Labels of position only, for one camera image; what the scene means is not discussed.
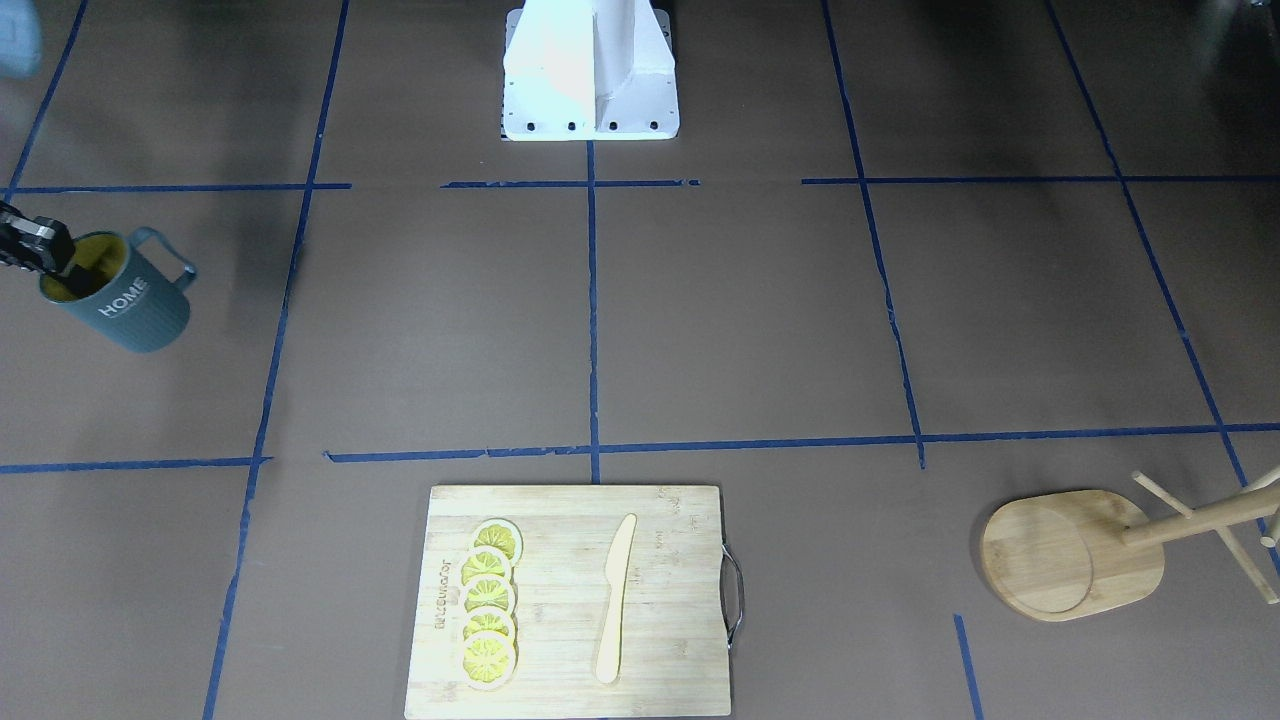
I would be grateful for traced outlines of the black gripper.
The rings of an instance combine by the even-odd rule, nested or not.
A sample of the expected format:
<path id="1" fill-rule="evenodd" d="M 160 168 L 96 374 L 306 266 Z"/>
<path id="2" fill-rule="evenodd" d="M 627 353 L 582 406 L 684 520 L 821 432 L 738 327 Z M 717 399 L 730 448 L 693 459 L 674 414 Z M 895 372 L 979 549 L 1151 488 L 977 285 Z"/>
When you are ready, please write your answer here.
<path id="1" fill-rule="evenodd" d="M 93 293 L 93 272 L 74 263 L 76 242 L 64 223 L 31 219 L 1 202 L 1 264 L 54 275 L 74 299 Z"/>

